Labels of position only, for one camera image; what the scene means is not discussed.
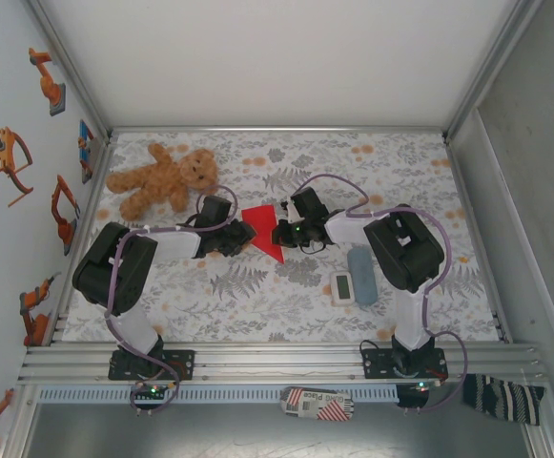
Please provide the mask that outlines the red cloth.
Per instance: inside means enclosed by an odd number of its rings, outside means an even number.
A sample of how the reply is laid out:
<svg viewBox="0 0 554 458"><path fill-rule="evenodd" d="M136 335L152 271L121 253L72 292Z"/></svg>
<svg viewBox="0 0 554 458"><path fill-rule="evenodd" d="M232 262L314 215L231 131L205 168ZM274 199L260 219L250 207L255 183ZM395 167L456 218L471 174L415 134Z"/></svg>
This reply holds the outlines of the red cloth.
<svg viewBox="0 0 554 458"><path fill-rule="evenodd" d="M260 205L243 209L242 220L256 232L252 244L258 250L283 264L284 256L280 245L273 243L273 230L277 228L277 218L273 205Z"/></svg>

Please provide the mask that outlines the white digital timer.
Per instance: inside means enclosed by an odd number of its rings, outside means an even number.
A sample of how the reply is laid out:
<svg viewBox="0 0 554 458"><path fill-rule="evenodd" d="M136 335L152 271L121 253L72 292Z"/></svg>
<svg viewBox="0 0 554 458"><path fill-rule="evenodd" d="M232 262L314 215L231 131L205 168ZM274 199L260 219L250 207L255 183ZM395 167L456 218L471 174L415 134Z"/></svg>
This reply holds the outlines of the white digital timer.
<svg viewBox="0 0 554 458"><path fill-rule="evenodd" d="M332 302L335 306L347 306L355 302L352 277L347 271L334 272L330 276Z"/></svg>

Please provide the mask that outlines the blue-grey oblong case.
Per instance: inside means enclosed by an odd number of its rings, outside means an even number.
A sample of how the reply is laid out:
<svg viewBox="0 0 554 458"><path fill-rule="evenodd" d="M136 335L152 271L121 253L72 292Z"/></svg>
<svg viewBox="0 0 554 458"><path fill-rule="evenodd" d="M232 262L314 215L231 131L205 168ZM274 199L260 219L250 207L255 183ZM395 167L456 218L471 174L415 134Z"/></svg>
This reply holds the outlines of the blue-grey oblong case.
<svg viewBox="0 0 554 458"><path fill-rule="evenodd" d="M369 250L362 246L353 247L347 254L347 262L356 302L359 305L376 303L379 293Z"/></svg>

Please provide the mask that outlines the floral patterned tablecloth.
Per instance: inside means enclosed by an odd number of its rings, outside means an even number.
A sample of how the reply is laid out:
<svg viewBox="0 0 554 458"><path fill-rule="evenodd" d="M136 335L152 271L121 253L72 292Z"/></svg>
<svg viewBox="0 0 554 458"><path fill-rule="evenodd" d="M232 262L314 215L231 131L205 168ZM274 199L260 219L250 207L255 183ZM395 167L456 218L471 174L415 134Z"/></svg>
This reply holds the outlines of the floral patterned tablecloth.
<svg viewBox="0 0 554 458"><path fill-rule="evenodd" d="M278 206L309 182L329 209L370 213L401 203L434 218L450 239L453 263L429 301L432 330L466 341L499 337L453 171L438 134L196 132L123 133L112 172L151 162L159 143L174 158L206 148L215 154L223 195L243 208ZM167 342L387 341L396 326L395 291L378 278L371 305L338 305L330 278L345 270L348 247L288 250L274 260L253 246L225 258L154 266L140 305Z"/></svg>

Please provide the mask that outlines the brown teddy bear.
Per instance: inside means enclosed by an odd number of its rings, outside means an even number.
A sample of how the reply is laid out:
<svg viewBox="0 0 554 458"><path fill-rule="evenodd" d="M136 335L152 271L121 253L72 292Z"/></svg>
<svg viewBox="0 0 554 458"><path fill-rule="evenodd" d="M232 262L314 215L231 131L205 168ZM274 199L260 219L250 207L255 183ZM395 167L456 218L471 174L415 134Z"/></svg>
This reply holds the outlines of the brown teddy bear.
<svg viewBox="0 0 554 458"><path fill-rule="evenodd" d="M196 149L179 161L172 157L173 147L158 143L148 146L154 163L107 176L106 187L114 194L131 194L119 205L126 221L139 221L155 205L168 202L175 213L184 212L189 191L203 191L218 184L215 153Z"/></svg>

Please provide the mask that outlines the red white printed packet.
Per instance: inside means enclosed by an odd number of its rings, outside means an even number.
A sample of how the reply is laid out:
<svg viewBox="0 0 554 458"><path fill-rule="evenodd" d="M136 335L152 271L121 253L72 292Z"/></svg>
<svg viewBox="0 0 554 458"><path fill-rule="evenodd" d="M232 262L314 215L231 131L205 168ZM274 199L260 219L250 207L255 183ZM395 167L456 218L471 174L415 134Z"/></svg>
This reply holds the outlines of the red white printed packet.
<svg viewBox="0 0 554 458"><path fill-rule="evenodd" d="M300 386L284 388L280 406L288 416L329 422L347 422L355 411L354 401L346 392Z"/></svg>

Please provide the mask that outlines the black white striped sock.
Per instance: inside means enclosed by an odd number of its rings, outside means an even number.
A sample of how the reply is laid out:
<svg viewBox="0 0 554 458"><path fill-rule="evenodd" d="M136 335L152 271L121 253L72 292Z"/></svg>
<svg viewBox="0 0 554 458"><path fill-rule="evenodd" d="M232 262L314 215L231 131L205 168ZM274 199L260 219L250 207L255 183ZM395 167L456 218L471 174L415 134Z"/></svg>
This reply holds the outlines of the black white striped sock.
<svg viewBox="0 0 554 458"><path fill-rule="evenodd" d="M498 420L530 426L540 424L540 404L545 388L520 385L481 374L468 374L463 383L463 402Z"/></svg>

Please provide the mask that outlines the aluminium frame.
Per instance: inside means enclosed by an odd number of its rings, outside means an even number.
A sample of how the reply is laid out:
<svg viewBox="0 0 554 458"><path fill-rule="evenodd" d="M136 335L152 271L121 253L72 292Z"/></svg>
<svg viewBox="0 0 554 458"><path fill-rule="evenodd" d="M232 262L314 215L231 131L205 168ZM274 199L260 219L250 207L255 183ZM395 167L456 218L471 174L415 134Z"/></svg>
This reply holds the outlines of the aluminium frame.
<svg viewBox="0 0 554 458"><path fill-rule="evenodd" d="M143 420L105 405L38 404L43 385L121 385L107 378L109 343L66 343L61 300L43 344L24 358L2 458L554 458L554 394L536 427L502 424L457 400L405 413L361 403L349 424L295 421L277 404L188 404ZM185 385L357 385L352 343L197 343Z"/></svg>

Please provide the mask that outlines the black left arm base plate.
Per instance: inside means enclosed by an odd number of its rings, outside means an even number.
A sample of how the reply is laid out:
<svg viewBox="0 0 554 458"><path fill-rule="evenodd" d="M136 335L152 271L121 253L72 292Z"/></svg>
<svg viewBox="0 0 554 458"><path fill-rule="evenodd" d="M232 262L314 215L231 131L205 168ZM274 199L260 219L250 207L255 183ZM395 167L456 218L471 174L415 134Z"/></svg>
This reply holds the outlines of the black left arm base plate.
<svg viewBox="0 0 554 458"><path fill-rule="evenodd" d="M173 369L180 380L193 378L195 353L193 350L164 350L163 363ZM159 364L116 349L109 362L108 379L111 381L172 380L173 374Z"/></svg>

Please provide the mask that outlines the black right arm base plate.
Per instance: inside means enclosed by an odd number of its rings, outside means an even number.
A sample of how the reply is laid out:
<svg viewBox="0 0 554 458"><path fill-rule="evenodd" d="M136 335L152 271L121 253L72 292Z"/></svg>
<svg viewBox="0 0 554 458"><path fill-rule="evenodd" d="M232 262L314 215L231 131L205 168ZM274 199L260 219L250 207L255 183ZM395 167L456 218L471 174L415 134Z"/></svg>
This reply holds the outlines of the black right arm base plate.
<svg viewBox="0 0 554 458"><path fill-rule="evenodd" d="M449 376L440 348L413 358L405 357L402 350L367 348L361 351L361 357L366 379L445 380Z"/></svg>

